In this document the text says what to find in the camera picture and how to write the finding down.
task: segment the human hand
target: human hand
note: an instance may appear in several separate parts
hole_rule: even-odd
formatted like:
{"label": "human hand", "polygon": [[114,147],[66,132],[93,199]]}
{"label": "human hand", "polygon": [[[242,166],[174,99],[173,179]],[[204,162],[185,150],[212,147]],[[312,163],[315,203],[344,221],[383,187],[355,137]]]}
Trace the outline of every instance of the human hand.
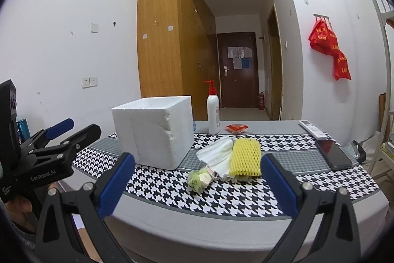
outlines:
{"label": "human hand", "polygon": [[[52,183],[48,189],[56,187],[55,183]],[[21,196],[17,195],[13,200],[8,201],[4,204],[5,210],[9,218],[19,226],[23,227],[25,230],[36,233],[37,231],[33,227],[32,223],[25,216],[26,213],[33,211],[33,206],[30,201]]]}

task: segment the yellow foam net sleeve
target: yellow foam net sleeve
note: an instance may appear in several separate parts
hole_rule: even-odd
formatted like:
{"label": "yellow foam net sleeve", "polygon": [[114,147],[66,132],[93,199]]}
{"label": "yellow foam net sleeve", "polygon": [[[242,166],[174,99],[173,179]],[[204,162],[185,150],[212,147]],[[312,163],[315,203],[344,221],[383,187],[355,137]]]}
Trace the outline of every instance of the yellow foam net sleeve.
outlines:
{"label": "yellow foam net sleeve", "polygon": [[230,175],[260,176],[261,150],[257,140],[238,138],[232,150]]}

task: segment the wall switch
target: wall switch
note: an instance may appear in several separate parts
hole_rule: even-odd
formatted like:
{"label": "wall switch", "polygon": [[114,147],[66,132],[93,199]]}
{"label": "wall switch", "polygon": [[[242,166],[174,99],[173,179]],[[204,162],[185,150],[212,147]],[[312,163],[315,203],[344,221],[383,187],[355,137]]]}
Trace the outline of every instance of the wall switch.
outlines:
{"label": "wall switch", "polygon": [[97,79],[97,76],[95,76],[95,77],[89,77],[89,84],[90,84],[90,87],[97,86],[97,85],[99,84],[98,81],[99,81],[99,80]]}
{"label": "wall switch", "polygon": [[89,78],[82,78],[82,88],[89,88],[89,87],[90,87]]}
{"label": "wall switch", "polygon": [[90,25],[90,32],[91,33],[98,33],[99,32],[99,26],[97,24],[91,24]]}

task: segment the smartphone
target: smartphone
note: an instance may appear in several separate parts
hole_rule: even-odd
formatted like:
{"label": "smartphone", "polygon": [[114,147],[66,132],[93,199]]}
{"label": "smartphone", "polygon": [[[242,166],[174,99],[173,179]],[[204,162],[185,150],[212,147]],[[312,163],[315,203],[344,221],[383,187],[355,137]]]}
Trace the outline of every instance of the smartphone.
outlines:
{"label": "smartphone", "polygon": [[346,170],[352,167],[351,160],[334,141],[316,141],[316,146],[323,153],[324,158],[333,171]]}

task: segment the white tissue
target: white tissue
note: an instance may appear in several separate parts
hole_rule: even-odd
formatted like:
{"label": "white tissue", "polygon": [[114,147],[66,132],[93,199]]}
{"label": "white tissue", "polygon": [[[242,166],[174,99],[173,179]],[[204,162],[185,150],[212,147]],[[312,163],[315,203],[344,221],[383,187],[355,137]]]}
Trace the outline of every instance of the white tissue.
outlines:
{"label": "white tissue", "polygon": [[230,174],[233,145],[234,141],[231,137],[225,136],[199,150],[196,155],[200,161],[205,162],[220,177],[228,176]]}

